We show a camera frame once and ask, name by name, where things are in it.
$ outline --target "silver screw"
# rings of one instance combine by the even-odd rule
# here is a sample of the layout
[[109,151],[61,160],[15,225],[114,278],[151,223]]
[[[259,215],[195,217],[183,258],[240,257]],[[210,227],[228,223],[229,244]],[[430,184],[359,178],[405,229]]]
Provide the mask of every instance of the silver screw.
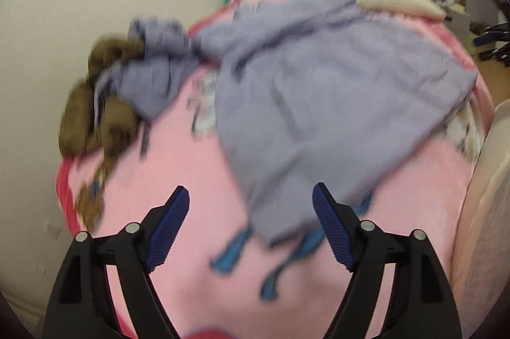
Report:
[[412,234],[414,235],[415,239],[420,241],[427,238],[427,234],[425,234],[422,230],[414,230]]
[[134,234],[139,229],[140,229],[139,223],[131,223],[131,224],[126,225],[126,232],[128,232],[129,234]]
[[365,231],[375,230],[375,224],[372,221],[361,221],[361,228]]
[[88,236],[89,235],[86,231],[78,232],[78,234],[76,234],[75,240],[78,242],[83,242],[87,239]]

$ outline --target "pink bed sheet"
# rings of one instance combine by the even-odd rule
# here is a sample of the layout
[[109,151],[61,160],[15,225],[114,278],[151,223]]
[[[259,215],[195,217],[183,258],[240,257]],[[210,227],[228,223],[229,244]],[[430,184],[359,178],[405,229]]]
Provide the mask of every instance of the pink bed sheet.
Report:
[[[227,17],[229,12],[231,9],[224,10],[215,18]],[[448,48],[466,68],[476,69],[442,24],[399,18]],[[297,241],[268,250],[254,238],[231,275],[222,276],[210,269],[210,260],[246,225],[247,215],[218,136],[211,133],[197,138],[191,133],[196,113],[189,108],[189,99],[196,97],[193,84],[207,70],[201,67],[194,73],[173,107],[154,124],[146,159],[139,158],[140,141],[125,153],[106,186],[105,214],[95,236],[110,235],[129,222],[139,222],[149,209],[165,203],[176,186],[183,185],[191,197],[189,214],[165,264],[151,275],[179,334],[186,337],[219,328],[239,339],[323,337],[350,280],[350,273],[337,264],[327,243],[313,257],[282,274],[279,298],[274,302],[262,302],[259,290]],[[473,94],[488,130],[493,106],[481,78]],[[74,199],[83,183],[92,179],[101,157],[97,153],[65,161],[59,173],[57,192],[73,234],[82,229],[73,211]],[[423,229],[450,274],[457,222],[472,172],[473,165],[453,144],[440,137],[430,138],[378,186],[365,218],[397,234]],[[123,331],[134,337],[115,269],[109,268],[108,274]],[[391,276],[388,269],[367,337],[377,335],[382,327]]]

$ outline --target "gray garment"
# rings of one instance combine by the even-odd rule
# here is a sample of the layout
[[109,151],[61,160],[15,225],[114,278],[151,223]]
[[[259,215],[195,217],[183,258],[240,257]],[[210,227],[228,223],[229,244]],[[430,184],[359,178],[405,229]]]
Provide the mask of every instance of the gray garment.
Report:
[[116,62],[100,74],[94,92],[96,125],[100,100],[113,94],[151,123],[175,100],[180,86],[200,63],[178,22],[135,19],[129,27],[129,36],[145,41],[144,60]]
[[359,206],[465,101],[477,76],[355,0],[261,3],[196,41],[221,61],[219,137],[269,245],[318,226],[318,182]]

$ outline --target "white wall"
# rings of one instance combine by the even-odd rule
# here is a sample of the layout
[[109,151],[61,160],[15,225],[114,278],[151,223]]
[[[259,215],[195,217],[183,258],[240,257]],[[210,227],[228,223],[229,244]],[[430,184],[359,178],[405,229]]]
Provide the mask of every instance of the white wall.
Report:
[[[221,0],[0,0],[0,288],[44,307],[67,249],[54,195],[57,133],[68,90],[86,71],[94,39],[134,15],[185,24]],[[45,267],[45,275],[34,263]]]

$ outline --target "blue gripper pad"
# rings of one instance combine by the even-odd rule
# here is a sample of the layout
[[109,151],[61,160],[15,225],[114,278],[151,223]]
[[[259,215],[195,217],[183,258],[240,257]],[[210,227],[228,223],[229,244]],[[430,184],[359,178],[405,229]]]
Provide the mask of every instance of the blue gripper pad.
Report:
[[147,258],[144,264],[148,273],[165,262],[189,207],[189,193],[181,187],[180,191],[174,194],[174,199],[147,242]]
[[324,184],[315,185],[312,199],[315,213],[319,218],[322,229],[333,250],[333,254],[335,254],[335,258],[340,264],[345,265],[345,267],[352,272],[356,261],[352,252],[351,235],[340,220],[335,208],[333,208],[332,202],[335,203],[335,200],[327,191]]

